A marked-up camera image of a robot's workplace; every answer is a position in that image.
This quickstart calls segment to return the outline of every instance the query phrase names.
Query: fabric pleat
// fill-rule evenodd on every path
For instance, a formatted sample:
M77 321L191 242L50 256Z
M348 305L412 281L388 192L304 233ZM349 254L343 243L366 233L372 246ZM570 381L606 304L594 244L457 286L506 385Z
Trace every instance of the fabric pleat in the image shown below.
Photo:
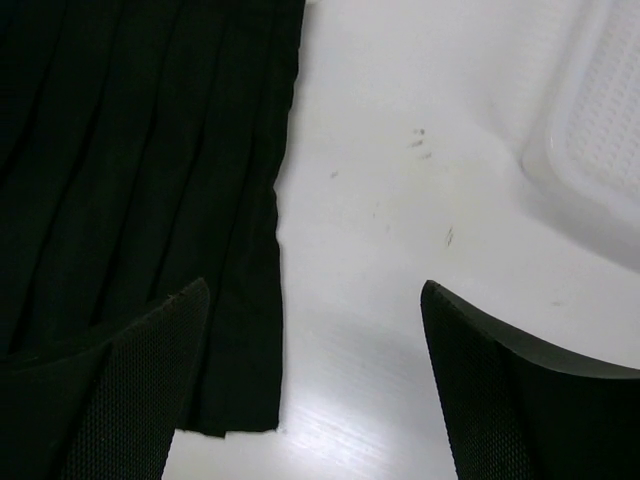
M303 10L304 0L18 0L0 12L0 356L204 278L211 307L178 426L276 428L273 185Z

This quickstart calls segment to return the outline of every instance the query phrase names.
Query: white surface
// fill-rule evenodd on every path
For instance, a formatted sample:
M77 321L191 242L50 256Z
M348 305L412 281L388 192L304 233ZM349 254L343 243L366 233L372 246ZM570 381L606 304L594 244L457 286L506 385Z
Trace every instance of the white surface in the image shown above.
M307 9L278 188L282 426L224 441L178 432L165 480L456 478L419 312L428 278L534 335L640 367L640 275L558 231L518 166L546 75L513 86L544 65L520 35L550 4Z

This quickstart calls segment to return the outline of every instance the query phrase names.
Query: black pleated fabric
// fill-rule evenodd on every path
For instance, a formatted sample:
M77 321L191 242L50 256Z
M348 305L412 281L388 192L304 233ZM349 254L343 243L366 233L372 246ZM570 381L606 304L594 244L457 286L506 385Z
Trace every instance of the black pleated fabric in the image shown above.
M303 8L21 0L3 12L0 354L73 338L202 277L211 308L180 426L277 426L273 184Z

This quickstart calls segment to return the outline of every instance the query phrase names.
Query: scuff mark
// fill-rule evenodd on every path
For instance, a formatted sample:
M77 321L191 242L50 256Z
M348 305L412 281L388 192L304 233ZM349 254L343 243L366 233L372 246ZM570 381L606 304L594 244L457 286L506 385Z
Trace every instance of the scuff mark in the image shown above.
M453 225L449 228L449 231L447 232L447 236L445 237L447 248L451 246L452 241L453 241Z

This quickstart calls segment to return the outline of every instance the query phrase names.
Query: white plastic tray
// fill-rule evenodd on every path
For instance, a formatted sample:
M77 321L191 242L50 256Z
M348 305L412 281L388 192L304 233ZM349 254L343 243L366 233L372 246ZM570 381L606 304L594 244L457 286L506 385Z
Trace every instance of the white plastic tray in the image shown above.
M563 207L604 207L640 231L640 2L592 2L584 13L523 166Z

